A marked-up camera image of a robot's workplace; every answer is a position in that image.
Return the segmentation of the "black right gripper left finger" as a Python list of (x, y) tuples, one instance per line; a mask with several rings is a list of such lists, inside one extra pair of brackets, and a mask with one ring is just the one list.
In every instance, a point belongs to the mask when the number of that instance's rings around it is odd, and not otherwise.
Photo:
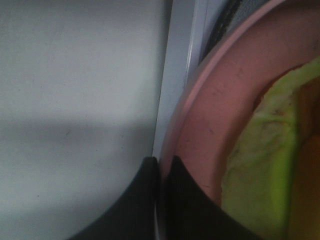
[(158, 161), (145, 157), (120, 198), (71, 240), (154, 240)]

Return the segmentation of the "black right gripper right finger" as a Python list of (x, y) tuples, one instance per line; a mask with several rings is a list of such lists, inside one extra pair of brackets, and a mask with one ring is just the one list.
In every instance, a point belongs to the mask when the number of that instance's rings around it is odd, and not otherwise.
[(258, 240), (198, 186), (174, 156), (164, 184), (164, 230), (168, 240)]

